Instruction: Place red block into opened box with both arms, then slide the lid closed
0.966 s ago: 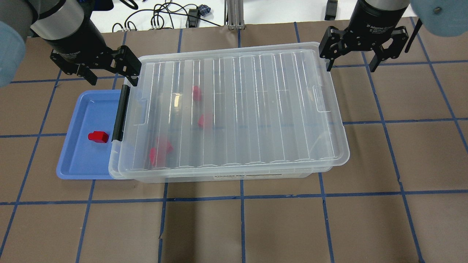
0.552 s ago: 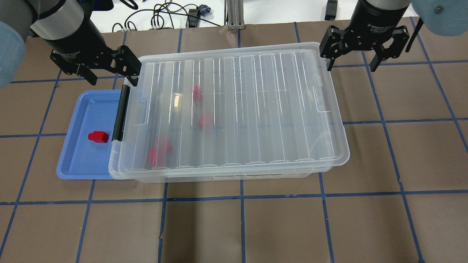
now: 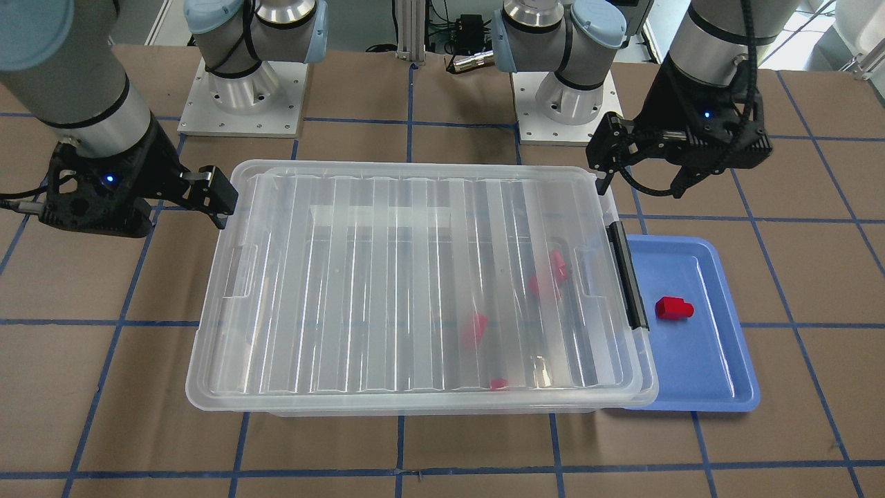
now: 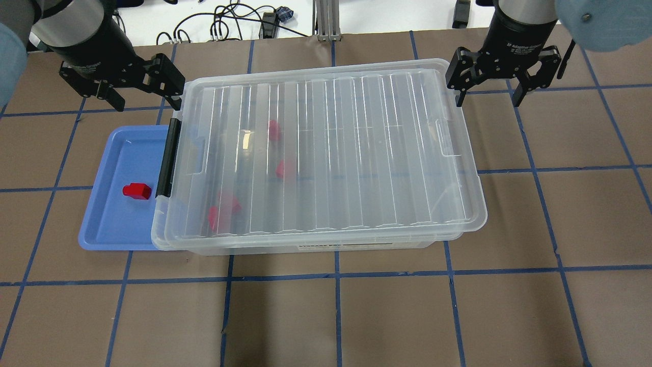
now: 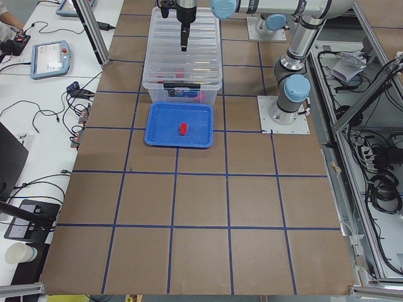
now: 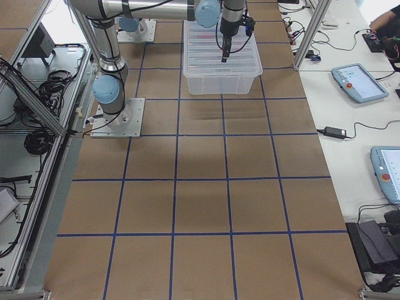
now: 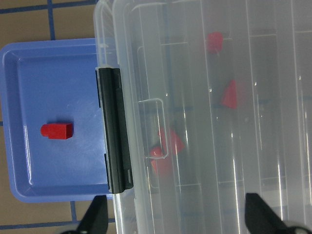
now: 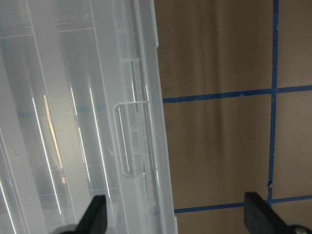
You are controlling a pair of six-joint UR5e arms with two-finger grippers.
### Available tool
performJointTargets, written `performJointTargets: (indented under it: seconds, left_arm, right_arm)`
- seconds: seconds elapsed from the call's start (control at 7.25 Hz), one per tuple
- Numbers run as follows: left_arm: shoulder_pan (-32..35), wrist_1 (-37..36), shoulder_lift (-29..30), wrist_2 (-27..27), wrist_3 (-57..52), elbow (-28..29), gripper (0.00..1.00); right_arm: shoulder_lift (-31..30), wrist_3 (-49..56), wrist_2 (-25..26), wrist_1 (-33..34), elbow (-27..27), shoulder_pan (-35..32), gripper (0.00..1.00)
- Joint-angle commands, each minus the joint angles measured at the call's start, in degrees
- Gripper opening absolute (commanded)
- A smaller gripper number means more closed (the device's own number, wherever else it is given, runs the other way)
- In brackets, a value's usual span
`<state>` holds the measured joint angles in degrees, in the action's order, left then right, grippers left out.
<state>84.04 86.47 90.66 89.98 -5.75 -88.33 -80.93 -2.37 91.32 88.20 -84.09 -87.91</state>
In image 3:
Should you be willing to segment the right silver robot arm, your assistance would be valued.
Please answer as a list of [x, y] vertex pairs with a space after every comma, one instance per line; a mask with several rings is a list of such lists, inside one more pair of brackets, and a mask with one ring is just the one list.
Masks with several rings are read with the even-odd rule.
[[[2, 208], [58, 230], [141, 239], [149, 201], [224, 229], [238, 192], [216, 166], [192, 171], [110, 44], [121, 1], [3, 1], [2, 84], [58, 138], [46, 183]], [[285, 102], [274, 63], [315, 64], [328, 47], [326, 1], [187, 1], [203, 59], [201, 93], [224, 118]]]

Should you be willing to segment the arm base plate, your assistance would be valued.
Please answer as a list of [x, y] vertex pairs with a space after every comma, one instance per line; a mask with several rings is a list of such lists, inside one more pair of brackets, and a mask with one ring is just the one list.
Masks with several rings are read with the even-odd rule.
[[265, 61], [239, 79], [199, 64], [181, 111], [179, 133], [219, 138], [297, 138], [310, 65]]
[[622, 113], [611, 75], [591, 91], [567, 87], [551, 72], [513, 73], [511, 82], [519, 140], [525, 145], [584, 147], [604, 114]]

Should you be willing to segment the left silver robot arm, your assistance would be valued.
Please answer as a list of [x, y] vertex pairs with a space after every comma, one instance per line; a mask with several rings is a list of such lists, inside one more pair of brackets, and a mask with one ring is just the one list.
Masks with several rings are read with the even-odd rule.
[[604, 82], [628, 42], [628, 19], [608, 1], [505, 1], [490, 20], [495, 64], [544, 73], [537, 103], [555, 122], [601, 118], [586, 145], [595, 189], [619, 174], [634, 190], [678, 199], [729, 168], [758, 167], [772, 153], [758, 90], [758, 58], [774, 40], [755, 26], [756, 1], [692, 1], [641, 111], [626, 119], [599, 109]]

